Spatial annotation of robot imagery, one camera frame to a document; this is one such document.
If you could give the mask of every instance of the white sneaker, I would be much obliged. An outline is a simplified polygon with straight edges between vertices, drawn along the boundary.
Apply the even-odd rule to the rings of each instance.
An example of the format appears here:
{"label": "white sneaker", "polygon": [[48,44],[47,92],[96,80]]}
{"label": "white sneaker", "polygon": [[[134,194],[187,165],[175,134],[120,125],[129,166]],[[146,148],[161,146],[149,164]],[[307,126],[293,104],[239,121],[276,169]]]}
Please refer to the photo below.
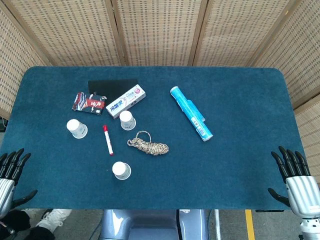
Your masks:
{"label": "white sneaker", "polygon": [[36,226],[46,228],[53,233],[58,226],[61,227],[63,225],[63,221],[66,220],[71,211],[71,209],[55,208],[52,212],[47,212]]}
{"label": "white sneaker", "polygon": [[30,219],[34,219],[37,215],[37,213],[39,213],[41,210],[44,210],[42,208],[26,208],[23,209],[22,211],[24,211],[26,214],[28,214]]}

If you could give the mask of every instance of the robotic hand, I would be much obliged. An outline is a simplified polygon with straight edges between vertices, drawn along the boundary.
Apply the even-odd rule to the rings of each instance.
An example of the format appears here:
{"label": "robotic hand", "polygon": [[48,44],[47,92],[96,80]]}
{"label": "robotic hand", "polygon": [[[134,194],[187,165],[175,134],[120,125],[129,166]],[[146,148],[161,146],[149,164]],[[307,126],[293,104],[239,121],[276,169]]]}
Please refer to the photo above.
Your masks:
{"label": "robotic hand", "polygon": [[0,219],[2,219],[10,209],[14,209],[31,200],[38,192],[34,190],[29,195],[14,200],[13,196],[21,176],[23,167],[31,154],[27,153],[21,159],[24,149],[17,152],[7,153],[0,156]]}
{"label": "robotic hand", "polygon": [[280,170],[288,191],[288,198],[280,196],[268,188],[271,196],[290,207],[294,214],[302,218],[300,228],[305,240],[320,240],[320,191],[316,179],[310,176],[309,167],[300,152],[295,154],[279,146],[283,160],[274,151],[271,155]]}

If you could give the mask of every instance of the white toothpaste box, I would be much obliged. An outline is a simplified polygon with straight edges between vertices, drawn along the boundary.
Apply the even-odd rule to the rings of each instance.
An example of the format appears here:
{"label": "white toothpaste box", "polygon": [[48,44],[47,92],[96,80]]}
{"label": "white toothpaste box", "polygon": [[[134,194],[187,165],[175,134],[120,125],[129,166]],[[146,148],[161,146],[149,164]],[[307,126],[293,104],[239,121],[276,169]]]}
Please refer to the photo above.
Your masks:
{"label": "white toothpaste box", "polygon": [[139,84],[137,84],[105,108],[111,116],[116,119],[122,111],[128,110],[133,105],[144,99],[145,96],[146,92],[139,86]]}

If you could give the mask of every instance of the black cloth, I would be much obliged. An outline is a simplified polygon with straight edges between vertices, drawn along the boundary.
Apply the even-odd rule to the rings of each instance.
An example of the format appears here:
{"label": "black cloth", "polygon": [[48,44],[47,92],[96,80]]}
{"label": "black cloth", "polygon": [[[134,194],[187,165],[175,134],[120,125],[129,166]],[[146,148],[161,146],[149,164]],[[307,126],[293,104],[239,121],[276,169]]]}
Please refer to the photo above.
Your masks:
{"label": "black cloth", "polygon": [[105,96],[105,104],[109,105],[137,84],[137,79],[89,80],[88,88],[91,94]]}
{"label": "black cloth", "polygon": [[[5,225],[14,229],[16,233],[29,229],[30,217],[24,211],[12,210],[3,219],[0,220]],[[10,236],[8,230],[0,224],[0,240]],[[31,229],[29,235],[24,240],[54,240],[55,236],[46,228],[36,226]]]}

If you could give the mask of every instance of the woven screen panel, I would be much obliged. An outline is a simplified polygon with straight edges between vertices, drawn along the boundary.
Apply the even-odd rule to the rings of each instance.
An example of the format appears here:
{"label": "woven screen panel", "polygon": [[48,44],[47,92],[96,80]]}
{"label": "woven screen panel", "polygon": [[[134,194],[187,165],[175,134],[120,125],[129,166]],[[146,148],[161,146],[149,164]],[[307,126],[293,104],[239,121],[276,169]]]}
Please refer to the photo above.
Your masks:
{"label": "woven screen panel", "polygon": [[295,119],[310,172],[320,183],[320,95],[296,109]]}
{"label": "woven screen panel", "polygon": [[120,65],[104,0],[11,4],[57,65]]}
{"label": "woven screen panel", "polygon": [[117,0],[133,66],[188,64],[201,0]]}
{"label": "woven screen panel", "polygon": [[9,119],[25,71],[46,63],[1,8],[0,56],[1,117]]}
{"label": "woven screen panel", "polygon": [[245,66],[289,0],[215,0],[196,66]]}
{"label": "woven screen panel", "polygon": [[256,66],[280,69],[291,102],[320,87],[320,1],[303,0]]}

